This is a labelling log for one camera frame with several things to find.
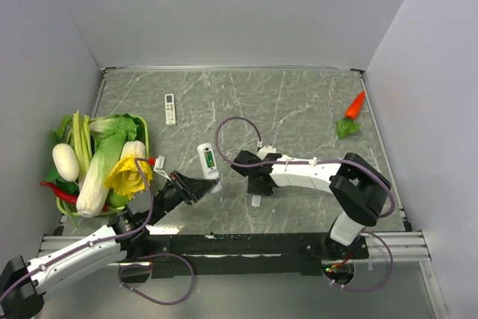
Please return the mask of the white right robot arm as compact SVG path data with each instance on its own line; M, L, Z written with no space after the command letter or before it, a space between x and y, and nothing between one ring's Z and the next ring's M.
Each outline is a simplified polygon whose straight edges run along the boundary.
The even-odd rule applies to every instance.
M344 158L318 160L293 158L281 153L254 154L242 150L231 168L248 180L247 191L270 196L275 188L308 188L330 193L342 212L329 230L327 252L343 258L354 240L367 228L375 226L387 199L394 211L390 182L361 156L348 152Z

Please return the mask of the white battery cover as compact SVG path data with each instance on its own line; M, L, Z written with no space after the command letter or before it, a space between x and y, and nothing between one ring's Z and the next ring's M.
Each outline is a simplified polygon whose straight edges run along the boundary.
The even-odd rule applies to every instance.
M260 195L253 195L251 199L251 206L254 208L258 208L261 205L261 198Z

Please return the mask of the green battery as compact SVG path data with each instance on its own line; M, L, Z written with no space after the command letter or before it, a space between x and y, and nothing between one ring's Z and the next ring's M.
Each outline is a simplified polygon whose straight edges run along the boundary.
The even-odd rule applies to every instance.
M215 167L214 155L212 151L207 152L208 155L208 166Z
M207 168L213 168L213 167L209 167L209 166L208 166L208 155L207 155L207 152L208 152L208 151L210 151L210 150L205 150L205 151L204 151L205 163L206 163Z

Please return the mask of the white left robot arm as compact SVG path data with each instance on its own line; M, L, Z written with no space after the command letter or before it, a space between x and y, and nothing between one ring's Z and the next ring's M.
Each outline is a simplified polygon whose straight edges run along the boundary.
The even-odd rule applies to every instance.
M91 235L29 261L20 255L12 258L1 272L2 317L32 318L64 287L114 262L142 259L148 250L147 227L183 202L198 202L218 183L174 171L160 192L136 193L123 211Z

